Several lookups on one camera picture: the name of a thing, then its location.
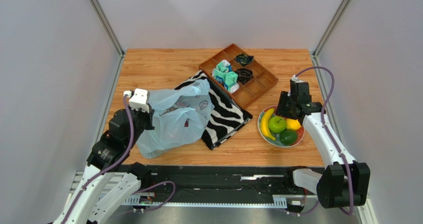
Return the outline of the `light blue plastic bag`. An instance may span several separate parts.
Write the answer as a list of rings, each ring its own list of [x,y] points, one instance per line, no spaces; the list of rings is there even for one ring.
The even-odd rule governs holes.
[[[214,105],[210,84],[197,80],[179,90],[151,90],[154,130],[144,131],[136,145],[144,158],[155,158],[173,148],[196,143],[210,121]],[[189,126],[184,127],[190,119]]]

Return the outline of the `yellow lemon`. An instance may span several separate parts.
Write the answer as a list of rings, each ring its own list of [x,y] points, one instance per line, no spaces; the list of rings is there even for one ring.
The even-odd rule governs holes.
[[[287,130],[294,130],[297,131],[302,127],[302,125],[300,124],[300,122],[298,120],[294,120],[294,119],[286,119],[286,129]]]

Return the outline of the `yellow banana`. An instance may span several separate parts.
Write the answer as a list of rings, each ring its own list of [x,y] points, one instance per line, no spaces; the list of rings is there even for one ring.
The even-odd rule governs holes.
[[[262,116],[261,122],[260,122],[260,131],[262,135],[266,138],[269,138],[270,140],[275,141],[276,138],[272,135],[272,132],[269,129],[269,120],[274,114],[275,109],[270,108],[268,109]]]

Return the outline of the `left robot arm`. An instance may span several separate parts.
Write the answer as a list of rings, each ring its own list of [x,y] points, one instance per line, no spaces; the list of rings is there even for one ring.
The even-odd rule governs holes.
[[[151,170],[135,162],[121,167],[143,131],[153,130],[154,111],[125,108],[115,112],[111,127],[93,146],[70,201],[56,224],[103,224],[135,191],[151,184]]]

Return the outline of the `green apple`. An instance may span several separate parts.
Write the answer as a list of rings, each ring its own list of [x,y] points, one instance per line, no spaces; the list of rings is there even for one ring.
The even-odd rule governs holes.
[[[287,128],[287,123],[283,117],[273,116],[268,121],[268,127],[272,133],[280,134]]]

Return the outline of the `purple grapes bunch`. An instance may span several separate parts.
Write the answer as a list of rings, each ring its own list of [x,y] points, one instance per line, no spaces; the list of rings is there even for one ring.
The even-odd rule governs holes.
[[[185,121],[184,127],[188,127],[188,126],[189,126],[189,122],[190,122],[190,119],[187,119],[187,120]]]

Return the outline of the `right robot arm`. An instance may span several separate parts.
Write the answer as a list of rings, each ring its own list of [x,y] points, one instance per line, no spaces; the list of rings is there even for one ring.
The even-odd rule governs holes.
[[[290,81],[290,91],[282,91],[276,114],[298,120],[313,139],[324,162],[318,173],[305,166],[288,170],[293,186],[317,195],[325,209],[354,208],[366,203],[370,168],[358,162],[334,133],[324,105],[313,102],[309,84]]]

